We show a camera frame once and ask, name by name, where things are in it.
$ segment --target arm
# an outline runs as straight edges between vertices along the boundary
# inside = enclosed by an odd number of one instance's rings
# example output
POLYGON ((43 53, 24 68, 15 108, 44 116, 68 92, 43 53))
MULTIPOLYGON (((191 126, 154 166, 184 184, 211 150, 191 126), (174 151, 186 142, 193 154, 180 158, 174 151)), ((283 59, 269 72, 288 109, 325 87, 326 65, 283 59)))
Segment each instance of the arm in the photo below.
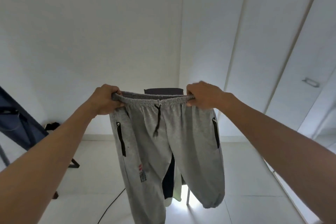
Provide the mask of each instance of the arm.
POLYGON ((86 127, 98 114, 123 104, 111 100, 118 87, 103 85, 52 134, 0 173, 2 223, 37 223, 60 184, 86 127))
POLYGON ((218 108, 324 222, 336 222, 336 154, 205 82, 187 86, 188 105, 218 108))

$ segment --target gray sweatpants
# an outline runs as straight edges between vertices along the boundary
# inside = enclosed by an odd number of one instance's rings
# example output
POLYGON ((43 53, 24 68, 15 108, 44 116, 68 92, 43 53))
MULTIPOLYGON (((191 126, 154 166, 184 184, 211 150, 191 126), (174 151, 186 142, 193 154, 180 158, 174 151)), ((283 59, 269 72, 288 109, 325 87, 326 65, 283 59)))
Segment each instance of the gray sweatpants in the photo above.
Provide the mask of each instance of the gray sweatpants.
POLYGON ((224 198, 223 156, 213 110, 187 107, 192 96, 123 92, 125 107, 110 114, 121 172, 136 224, 165 223, 162 180, 172 153, 204 208, 224 198))

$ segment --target black zipper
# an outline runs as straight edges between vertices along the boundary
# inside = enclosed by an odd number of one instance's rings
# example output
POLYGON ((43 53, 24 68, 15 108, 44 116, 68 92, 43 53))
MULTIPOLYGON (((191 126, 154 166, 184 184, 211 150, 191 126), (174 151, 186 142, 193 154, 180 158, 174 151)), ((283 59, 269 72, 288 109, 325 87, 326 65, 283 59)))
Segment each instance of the black zipper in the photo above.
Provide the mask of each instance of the black zipper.
POLYGON ((123 156, 126 157, 126 149, 125 149, 125 143, 123 140, 123 135, 121 133, 121 124, 120 122, 117 122, 117 131, 118 131, 118 137, 121 143, 121 152, 123 153, 123 156))
POLYGON ((215 137, 216 137, 216 143, 217 143, 217 149, 219 149, 219 135, 218 135, 218 127, 217 127, 217 121, 215 118, 212 118, 212 123, 213 123, 213 127, 215 129, 215 137))

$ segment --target sweatpants waistband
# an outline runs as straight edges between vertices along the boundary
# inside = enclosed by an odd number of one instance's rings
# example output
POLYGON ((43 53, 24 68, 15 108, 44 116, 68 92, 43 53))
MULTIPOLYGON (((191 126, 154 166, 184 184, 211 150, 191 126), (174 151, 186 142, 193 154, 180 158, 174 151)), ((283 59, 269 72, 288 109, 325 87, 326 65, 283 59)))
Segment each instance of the sweatpants waistband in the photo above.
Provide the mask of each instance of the sweatpants waistband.
POLYGON ((139 94, 127 91, 122 91, 122 96, 117 93, 112 94, 113 100, 118 100, 125 104, 151 106, 151 105, 174 105, 185 104, 189 100, 193 99, 193 95, 181 96, 181 95, 150 95, 139 94))

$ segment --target white tile floor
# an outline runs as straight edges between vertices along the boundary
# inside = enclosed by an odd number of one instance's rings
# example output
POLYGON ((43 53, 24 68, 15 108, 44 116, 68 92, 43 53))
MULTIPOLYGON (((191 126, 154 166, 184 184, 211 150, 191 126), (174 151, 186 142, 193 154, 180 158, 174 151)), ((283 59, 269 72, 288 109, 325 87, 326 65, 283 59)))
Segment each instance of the white tile floor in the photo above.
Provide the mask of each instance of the white tile floor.
MULTIPOLYGON (((226 196, 215 209, 204 209, 191 194, 186 205, 173 200, 166 224, 304 224, 272 173, 249 143, 222 143, 226 196)), ((112 141, 83 141, 75 159, 79 169, 69 169, 40 224, 96 224, 107 206, 123 190, 117 153, 112 141)), ((100 224, 133 224, 126 192, 107 210, 100 224)))

